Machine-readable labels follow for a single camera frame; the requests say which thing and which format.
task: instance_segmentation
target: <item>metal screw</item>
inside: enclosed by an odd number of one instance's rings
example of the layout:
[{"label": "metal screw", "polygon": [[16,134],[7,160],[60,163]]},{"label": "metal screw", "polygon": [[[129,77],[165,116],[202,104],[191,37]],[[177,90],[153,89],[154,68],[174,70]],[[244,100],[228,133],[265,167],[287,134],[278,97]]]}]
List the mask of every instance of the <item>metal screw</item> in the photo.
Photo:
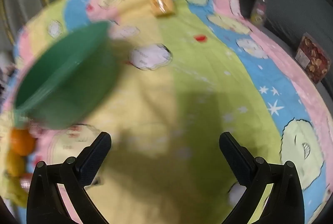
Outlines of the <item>metal screw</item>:
[{"label": "metal screw", "polygon": [[255,159],[255,161],[256,161],[257,163],[259,163],[259,164],[263,164],[263,163],[265,163],[265,160],[264,160],[262,157],[257,157],[257,158]]},{"label": "metal screw", "polygon": [[291,168],[293,168],[293,167],[294,167],[294,163],[293,163],[293,162],[291,162],[291,161],[287,161],[287,165],[288,165],[288,167],[291,167]]},{"label": "metal screw", "polygon": [[68,157],[68,158],[66,159],[66,163],[67,163],[67,164],[72,164],[72,163],[74,163],[74,162],[75,162],[75,157],[74,157],[74,156]]},{"label": "metal screw", "polygon": [[44,162],[43,161],[39,161],[38,163],[37,163],[37,167],[38,168],[41,168],[41,167],[43,167],[44,166]]}]

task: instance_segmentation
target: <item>clear plastic bottle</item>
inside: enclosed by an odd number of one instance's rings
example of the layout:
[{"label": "clear plastic bottle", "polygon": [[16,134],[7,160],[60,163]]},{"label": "clear plastic bottle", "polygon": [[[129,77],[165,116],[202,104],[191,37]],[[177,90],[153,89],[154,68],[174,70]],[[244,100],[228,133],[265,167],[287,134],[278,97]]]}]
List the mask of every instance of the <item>clear plastic bottle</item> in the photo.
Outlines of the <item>clear plastic bottle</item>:
[{"label": "clear plastic bottle", "polygon": [[266,21],[266,8],[268,0],[256,0],[251,13],[251,23],[261,26]]}]

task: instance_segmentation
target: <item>green bowl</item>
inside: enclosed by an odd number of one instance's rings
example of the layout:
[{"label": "green bowl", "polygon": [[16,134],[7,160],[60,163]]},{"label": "green bowl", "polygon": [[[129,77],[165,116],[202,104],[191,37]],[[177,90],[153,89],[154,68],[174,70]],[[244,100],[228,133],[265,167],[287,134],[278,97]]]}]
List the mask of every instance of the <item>green bowl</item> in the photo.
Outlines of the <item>green bowl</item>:
[{"label": "green bowl", "polygon": [[104,21],[78,29],[38,59],[16,95],[16,127],[33,120],[44,128],[65,129],[102,101],[119,74],[108,29]]}]

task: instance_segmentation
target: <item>orange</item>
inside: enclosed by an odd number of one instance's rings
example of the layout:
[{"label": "orange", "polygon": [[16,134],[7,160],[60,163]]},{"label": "orange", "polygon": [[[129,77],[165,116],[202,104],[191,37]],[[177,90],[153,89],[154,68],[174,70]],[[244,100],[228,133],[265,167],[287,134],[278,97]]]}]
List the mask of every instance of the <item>orange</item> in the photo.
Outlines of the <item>orange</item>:
[{"label": "orange", "polygon": [[24,159],[13,150],[9,150],[6,158],[6,169],[13,177],[20,177],[25,172]]},{"label": "orange", "polygon": [[29,134],[28,129],[13,128],[10,135],[11,149],[21,156],[27,156],[35,149],[36,140]]}]

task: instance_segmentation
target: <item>smiling mouth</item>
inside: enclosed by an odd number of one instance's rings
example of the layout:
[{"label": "smiling mouth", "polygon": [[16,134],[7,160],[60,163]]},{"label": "smiling mouth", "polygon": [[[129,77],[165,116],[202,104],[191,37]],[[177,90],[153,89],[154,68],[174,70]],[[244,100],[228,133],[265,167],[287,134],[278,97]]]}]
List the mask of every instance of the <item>smiling mouth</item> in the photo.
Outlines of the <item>smiling mouth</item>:
[{"label": "smiling mouth", "polygon": [[310,154],[310,145],[307,143],[302,143],[303,149],[304,149],[304,160],[307,159],[307,157]]}]

